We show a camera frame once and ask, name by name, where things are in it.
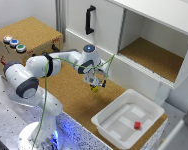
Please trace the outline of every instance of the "red block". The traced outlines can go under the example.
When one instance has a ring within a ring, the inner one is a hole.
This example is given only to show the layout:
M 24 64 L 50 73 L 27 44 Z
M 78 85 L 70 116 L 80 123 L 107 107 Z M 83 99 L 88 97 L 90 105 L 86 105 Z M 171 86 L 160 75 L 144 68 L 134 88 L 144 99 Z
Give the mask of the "red block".
M 140 128 L 141 128 L 141 123 L 140 123 L 140 122 L 135 121 L 135 124 L 134 124 L 134 129 L 139 130 Z

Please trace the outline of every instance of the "door handle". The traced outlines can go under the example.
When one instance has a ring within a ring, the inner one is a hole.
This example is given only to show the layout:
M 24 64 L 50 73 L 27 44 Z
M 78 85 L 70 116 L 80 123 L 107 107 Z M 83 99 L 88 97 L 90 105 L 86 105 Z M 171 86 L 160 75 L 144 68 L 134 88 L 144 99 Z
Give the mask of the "door handle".
M 94 32 L 94 29 L 90 28 L 90 21 L 91 21 L 91 11 L 96 10 L 95 6 L 90 6 L 90 8 L 86 11 L 86 34 L 91 34 Z

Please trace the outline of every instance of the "green wire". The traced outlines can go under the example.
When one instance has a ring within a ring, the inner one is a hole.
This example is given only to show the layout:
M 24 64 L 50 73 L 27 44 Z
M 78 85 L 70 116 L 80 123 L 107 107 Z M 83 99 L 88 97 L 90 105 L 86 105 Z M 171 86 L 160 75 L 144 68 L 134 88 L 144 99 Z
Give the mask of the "green wire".
M 95 66 L 95 67 L 80 66 L 80 65 L 77 65 L 77 64 L 75 64 L 75 63 L 73 63 L 73 62 L 71 62 L 71 61 L 68 61 L 68 60 L 66 60 L 66 59 L 63 59 L 63 58 L 53 58 L 53 59 L 60 59 L 60 60 L 66 61 L 66 62 L 68 62 L 68 63 L 71 63 L 71 64 L 73 64 L 73 65 L 75 65 L 75 66 L 79 66 L 79 67 L 82 67 L 82 68 L 90 68 L 90 69 L 95 69 L 95 68 L 104 66 L 106 63 L 108 63 L 108 62 L 110 61 L 109 67 L 108 67 L 108 70 L 107 70 L 107 73 L 106 73 L 106 77 L 105 77 L 105 80 L 107 80 L 109 68 L 110 68 L 110 66 L 111 66 L 111 63 L 112 63 L 112 60 L 113 60 L 114 57 L 115 57 L 115 54 L 114 54 L 109 60 L 107 60 L 105 63 L 103 63 L 103 64 L 101 64 L 101 65 L 98 65 L 98 66 Z M 49 61 L 47 61 L 46 66 L 45 66 L 45 102 L 44 102 L 43 112 L 42 112 L 42 116 L 41 116 L 41 123 L 40 123 L 39 129 L 38 129 L 38 132 L 37 132 L 37 134 L 36 134 L 36 138 L 35 138 L 35 140 L 34 140 L 34 144 L 33 144 L 33 146 L 32 146 L 32 150 L 33 150 L 33 148 L 34 148 L 34 145 L 35 145 L 35 143 L 36 143 L 36 140 L 37 140 L 37 138 L 38 138 L 38 135 L 39 135 L 39 132 L 40 132 L 42 123 L 43 123 L 43 117 L 44 117 L 45 106 L 46 106 L 46 101 L 47 101 L 47 70 L 48 70 L 48 64 L 49 64 Z

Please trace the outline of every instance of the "cardboard box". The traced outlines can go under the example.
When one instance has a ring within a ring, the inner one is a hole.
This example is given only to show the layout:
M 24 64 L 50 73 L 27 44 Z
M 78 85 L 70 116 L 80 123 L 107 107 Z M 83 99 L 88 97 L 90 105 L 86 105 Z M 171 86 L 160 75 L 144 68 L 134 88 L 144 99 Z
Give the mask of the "cardboard box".
M 27 51 L 17 53 L 16 49 L 4 44 L 3 38 L 6 35 L 19 40 L 20 44 L 26 46 Z M 53 44 L 62 51 L 63 35 L 34 17 L 0 28 L 0 74 L 4 76 L 3 68 L 9 61 L 17 60 L 25 65 L 27 59 L 33 55 L 53 52 Z

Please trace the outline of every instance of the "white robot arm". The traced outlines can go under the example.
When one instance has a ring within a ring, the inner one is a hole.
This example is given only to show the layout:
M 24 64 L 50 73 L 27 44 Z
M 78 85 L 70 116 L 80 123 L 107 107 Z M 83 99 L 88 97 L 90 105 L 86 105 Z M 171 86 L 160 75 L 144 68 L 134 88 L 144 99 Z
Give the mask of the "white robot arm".
M 68 62 L 79 74 L 84 74 L 84 82 L 87 82 L 92 86 L 105 86 L 105 84 L 101 84 L 101 79 L 97 78 L 95 73 L 105 76 L 109 65 L 108 63 L 104 64 L 105 61 L 100 59 L 98 52 L 93 45 L 86 45 L 82 54 L 77 52 L 77 50 L 69 50 L 53 52 L 51 54 L 44 53 L 43 56 L 31 57 L 27 60 L 25 67 L 17 61 L 8 62 L 4 67 L 4 74 L 11 85 L 11 88 L 8 91 L 9 98 L 22 105 L 40 106 L 43 109 L 45 90 L 38 86 L 38 78 L 45 76 L 46 64 L 48 61 L 47 77 L 56 75 L 61 69 L 61 60 Z M 42 144 L 45 143 L 46 139 L 50 139 L 50 136 L 56 131 L 55 117 L 62 112 L 63 108 L 58 99 L 50 93 L 47 95 L 43 123 L 36 140 L 37 149 L 44 149 Z M 32 141 L 36 139 L 38 130 L 39 125 L 37 125 L 33 131 L 29 131 L 32 132 L 31 137 L 28 139 L 28 141 L 31 141 L 29 142 L 30 145 L 32 145 Z

